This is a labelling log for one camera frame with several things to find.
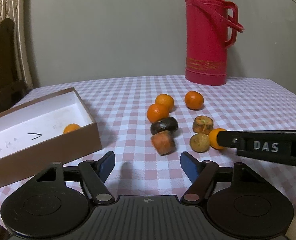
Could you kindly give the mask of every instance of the cardboard box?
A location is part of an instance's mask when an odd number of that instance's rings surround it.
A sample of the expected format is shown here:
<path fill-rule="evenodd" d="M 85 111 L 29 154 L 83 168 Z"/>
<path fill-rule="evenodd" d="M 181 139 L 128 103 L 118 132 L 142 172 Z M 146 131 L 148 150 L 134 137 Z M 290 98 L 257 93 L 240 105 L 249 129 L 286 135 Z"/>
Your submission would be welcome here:
<path fill-rule="evenodd" d="M 63 134 L 70 123 L 81 128 Z M 0 187 L 101 149 L 96 121 L 74 88 L 16 106 L 0 113 Z"/>

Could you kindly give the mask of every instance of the gray wall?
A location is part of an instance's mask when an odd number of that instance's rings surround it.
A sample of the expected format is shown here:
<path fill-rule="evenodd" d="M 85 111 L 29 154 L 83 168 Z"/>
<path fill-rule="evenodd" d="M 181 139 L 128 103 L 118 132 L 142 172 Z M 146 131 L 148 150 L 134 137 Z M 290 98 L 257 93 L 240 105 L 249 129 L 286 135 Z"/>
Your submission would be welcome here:
<path fill-rule="evenodd" d="M 296 3 L 231 1 L 246 30 L 228 51 L 228 73 L 296 94 Z M 24 0 L 24 12 L 35 86 L 184 74 L 185 0 Z"/>

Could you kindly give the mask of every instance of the pink and white tablecloth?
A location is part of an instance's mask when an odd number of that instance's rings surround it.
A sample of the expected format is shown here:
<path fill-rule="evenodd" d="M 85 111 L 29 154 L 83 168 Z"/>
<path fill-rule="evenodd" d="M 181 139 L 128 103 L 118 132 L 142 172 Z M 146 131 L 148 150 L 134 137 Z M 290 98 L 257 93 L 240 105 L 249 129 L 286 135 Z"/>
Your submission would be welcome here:
<path fill-rule="evenodd" d="M 191 83 L 184 76 L 114 78 L 37 88 L 19 104 L 68 87 L 75 87 L 96 119 L 103 150 L 67 165 L 98 160 L 106 152 L 114 151 L 116 165 L 106 182 L 114 196 L 176 194 L 181 197 L 191 185 L 179 161 L 180 154 L 188 151 L 199 160 L 212 160 L 220 166 L 246 163 L 285 194 L 296 208 L 296 167 L 238 157 L 234 149 L 219 152 L 210 148 L 197 154 L 189 146 L 194 134 L 192 122 L 198 115 L 212 117 L 215 128 L 227 130 L 296 129 L 296 95 L 271 80 L 230 78 L 224 86 L 211 87 Z M 190 90 L 203 94 L 203 110 L 186 108 L 184 96 Z M 161 93 L 174 98 L 176 108 L 171 116 L 178 120 L 180 129 L 175 139 L 177 151 L 168 156 L 159 156 L 152 147 L 146 117 L 147 108 Z M 0 188 L 0 207 L 26 181 Z M 76 182 L 67 185 L 80 190 Z"/>

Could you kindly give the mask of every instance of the thermos base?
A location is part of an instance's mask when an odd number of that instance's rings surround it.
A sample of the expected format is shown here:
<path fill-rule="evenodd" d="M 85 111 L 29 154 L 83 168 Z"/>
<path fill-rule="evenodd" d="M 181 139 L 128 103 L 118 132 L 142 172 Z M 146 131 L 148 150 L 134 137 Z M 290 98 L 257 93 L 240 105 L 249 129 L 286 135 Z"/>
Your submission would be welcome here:
<path fill-rule="evenodd" d="M 227 82 L 227 75 L 197 73 L 186 69 L 186 79 L 201 85 L 222 86 Z"/>

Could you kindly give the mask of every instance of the black device with white lettering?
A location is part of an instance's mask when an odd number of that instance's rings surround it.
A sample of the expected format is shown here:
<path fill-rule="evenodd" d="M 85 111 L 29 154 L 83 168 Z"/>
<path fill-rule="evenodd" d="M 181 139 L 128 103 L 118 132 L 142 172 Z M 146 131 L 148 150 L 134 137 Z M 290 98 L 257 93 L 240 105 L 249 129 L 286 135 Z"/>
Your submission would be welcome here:
<path fill-rule="evenodd" d="M 177 195 L 115 199 L 104 182 L 115 165 L 108 152 L 75 167 L 55 162 L 1 206 L 10 240 L 288 240 L 291 202 L 244 163 L 220 167 L 188 152 L 180 164 L 192 185 Z M 66 186 L 78 181 L 82 193 Z M 215 192 L 217 183 L 231 185 Z"/>
<path fill-rule="evenodd" d="M 239 156 L 296 166 L 296 130 L 220 131 L 217 142 Z"/>

